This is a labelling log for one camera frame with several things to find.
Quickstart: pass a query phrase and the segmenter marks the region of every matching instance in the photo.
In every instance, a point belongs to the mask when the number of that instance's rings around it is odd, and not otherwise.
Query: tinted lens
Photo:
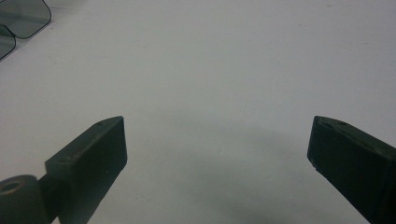
[[[14,36],[4,25],[0,25],[0,60],[14,49]]]
[[[17,38],[29,38],[50,22],[50,9],[43,0],[0,2],[0,24]]]

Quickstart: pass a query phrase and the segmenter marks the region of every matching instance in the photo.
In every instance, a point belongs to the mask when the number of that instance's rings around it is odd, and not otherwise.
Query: eyeglasses
[[[27,39],[50,23],[44,0],[0,0],[0,60],[15,49],[16,39]]]

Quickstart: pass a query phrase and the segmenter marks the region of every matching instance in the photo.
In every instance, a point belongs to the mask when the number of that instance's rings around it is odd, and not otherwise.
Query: white table surface
[[[306,151],[315,115],[396,146],[392,0],[48,0],[0,62],[0,179],[122,115],[90,223],[368,223]]]

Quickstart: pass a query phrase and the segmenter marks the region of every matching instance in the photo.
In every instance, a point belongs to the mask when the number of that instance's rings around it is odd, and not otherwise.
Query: white background
[[[48,0],[0,62],[0,179],[122,115],[90,223],[368,223],[306,158],[312,120],[396,146],[392,0]]]

